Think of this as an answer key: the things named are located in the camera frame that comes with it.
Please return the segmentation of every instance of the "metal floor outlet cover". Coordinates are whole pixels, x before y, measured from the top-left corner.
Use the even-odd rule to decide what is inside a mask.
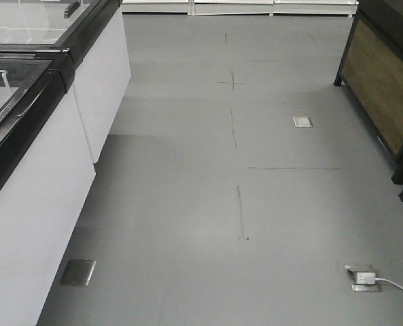
[[[94,271],[95,261],[89,259],[71,259],[67,263],[60,283],[62,285],[71,285],[74,287],[87,287],[92,272]]]
[[[313,123],[310,120],[310,117],[307,117],[306,115],[303,116],[293,116],[292,119],[294,120],[295,127],[298,128],[312,128]]]

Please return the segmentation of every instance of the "electrical socket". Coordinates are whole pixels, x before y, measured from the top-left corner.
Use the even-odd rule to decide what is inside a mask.
[[[352,290],[357,292],[381,292],[376,282],[376,270],[371,265],[345,265]]]
[[[355,271],[352,273],[356,285],[374,285],[376,273],[373,271]]]

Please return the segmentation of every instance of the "white freezer side panel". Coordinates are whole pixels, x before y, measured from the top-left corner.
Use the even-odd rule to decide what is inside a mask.
[[[36,325],[94,176],[70,90],[0,191],[0,326]]]
[[[130,80],[121,8],[76,69],[74,92],[92,161],[99,160]]]

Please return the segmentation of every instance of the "power plug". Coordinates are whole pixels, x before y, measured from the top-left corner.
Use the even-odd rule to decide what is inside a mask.
[[[374,285],[376,282],[376,272],[373,271],[354,271],[352,275],[356,285]]]

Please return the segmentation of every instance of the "white shelf base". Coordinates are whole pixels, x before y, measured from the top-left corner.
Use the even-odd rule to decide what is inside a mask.
[[[126,13],[185,13],[201,15],[319,14],[348,15],[357,11],[356,0],[123,0]]]

